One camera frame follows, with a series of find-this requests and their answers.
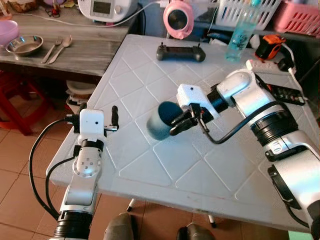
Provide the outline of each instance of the fork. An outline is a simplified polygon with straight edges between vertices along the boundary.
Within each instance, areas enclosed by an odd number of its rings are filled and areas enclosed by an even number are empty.
[[[45,64],[46,61],[48,60],[50,54],[52,53],[53,49],[57,46],[59,46],[62,43],[62,38],[60,36],[58,36],[58,38],[56,39],[54,45],[50,48],[50,50],[48,51],[48,53],[44,56],[44,58],[42,59],[41,63]]]

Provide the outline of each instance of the power strip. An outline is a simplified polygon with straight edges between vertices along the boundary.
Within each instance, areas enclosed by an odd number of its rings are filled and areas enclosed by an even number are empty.
[[[248,70],[254,73],[264,73],[264,74],[276,74],[276,75],[290,75],[288,71],[281,71],[278,65],[273,61],[264,61],[249,59],[245,63]]]

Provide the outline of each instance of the game controller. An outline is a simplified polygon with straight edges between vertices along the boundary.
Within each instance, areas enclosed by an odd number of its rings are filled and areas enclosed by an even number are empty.
[[[156,59],[162,61],[168,58],[175,59],[194,59],[197,62],[202,62],[206,58],[205,52],[198,46],[182,47],[182,46],[166,46],[163,42],[156,50]]]

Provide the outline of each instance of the pink basket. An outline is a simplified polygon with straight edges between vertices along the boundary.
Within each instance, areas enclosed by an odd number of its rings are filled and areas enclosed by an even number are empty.
[[[279,33],[291,32],[320,38],[320,13],[316,6],[283,1],[273,19]]]

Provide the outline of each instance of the white laundry basket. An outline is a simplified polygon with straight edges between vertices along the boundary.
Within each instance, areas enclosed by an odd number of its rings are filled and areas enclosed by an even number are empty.
[[[257,30],[264,30],[277,10],[281,0],[261,0],[258,7],[249,6],[246,0],[220,0],[216,25],[235,27],[243,10],[256,11],[259,15]]]

